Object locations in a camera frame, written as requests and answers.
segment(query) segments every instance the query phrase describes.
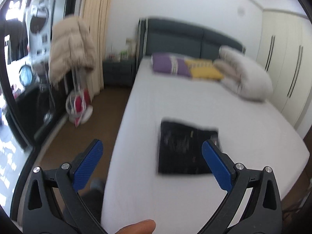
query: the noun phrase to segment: bed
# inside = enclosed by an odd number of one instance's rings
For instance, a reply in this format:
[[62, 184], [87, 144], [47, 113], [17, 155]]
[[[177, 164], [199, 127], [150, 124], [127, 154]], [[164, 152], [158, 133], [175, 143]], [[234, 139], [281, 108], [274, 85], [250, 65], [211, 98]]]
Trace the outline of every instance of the bed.
[[[163, 118], [217, 128], [223, 152], [250, 169], [271, 166], [280, 196], [285, 197], [309, 152], [284, 117], [269, 102], [243, 100], [219, 83], [155, 74], [149, 57], [165, 51], [215, 59], [221, 45], [244, 52], [243, 45], [209, 29], [157, 18], [140, 21], [138, 38], [138, 72], [105, 187], [104, 229], [113, 234], [129, 224], [153, 219], [156, 234], [197, 233], [226, 195], [212, 174], [157, 173]], [[246, 192], [232, 224], [239, 221], [250, 193]]]

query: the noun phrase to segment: finger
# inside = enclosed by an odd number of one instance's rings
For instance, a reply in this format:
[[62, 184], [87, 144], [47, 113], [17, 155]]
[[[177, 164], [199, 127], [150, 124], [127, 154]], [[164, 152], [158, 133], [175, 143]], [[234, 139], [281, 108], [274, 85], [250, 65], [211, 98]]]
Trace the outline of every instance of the finger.
[[153, 220], [144, 220], [120, 229], [116, 234], [152, 234], [156, 228]]

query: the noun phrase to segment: dark nightstand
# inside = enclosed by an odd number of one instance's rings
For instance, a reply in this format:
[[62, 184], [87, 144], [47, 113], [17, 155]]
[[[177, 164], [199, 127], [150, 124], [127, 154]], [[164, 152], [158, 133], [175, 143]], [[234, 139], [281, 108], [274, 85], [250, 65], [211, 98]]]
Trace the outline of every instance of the dark nightstand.
[[135, 77], [135, 59], [120, 62], [103, 61], [104, 85], [132, 86]]

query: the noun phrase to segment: yellow pillow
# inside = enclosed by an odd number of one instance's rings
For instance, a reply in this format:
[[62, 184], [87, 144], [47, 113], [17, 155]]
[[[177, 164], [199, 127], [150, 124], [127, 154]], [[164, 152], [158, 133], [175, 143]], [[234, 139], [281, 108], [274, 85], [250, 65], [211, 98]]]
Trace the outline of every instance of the yellow pillow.
[[188, 66], [193, 78], [214, 80], [221, 80], [224, 78], [222, 73], [213, 66], [212, 60], [186, 59], [185, 64]]

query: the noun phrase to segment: curtain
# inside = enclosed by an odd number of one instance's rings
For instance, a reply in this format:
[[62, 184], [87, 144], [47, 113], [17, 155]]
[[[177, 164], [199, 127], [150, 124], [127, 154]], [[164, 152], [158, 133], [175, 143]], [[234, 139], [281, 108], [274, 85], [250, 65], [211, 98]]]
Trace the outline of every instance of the curtain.
[[82, 0], [80, 17], [90, 26], [90, 34], [97, 50], [95, 70], [87, 76], [91, 99], [104, 87], [102, 60], [105, 56], [105, 34], [110, 0]]

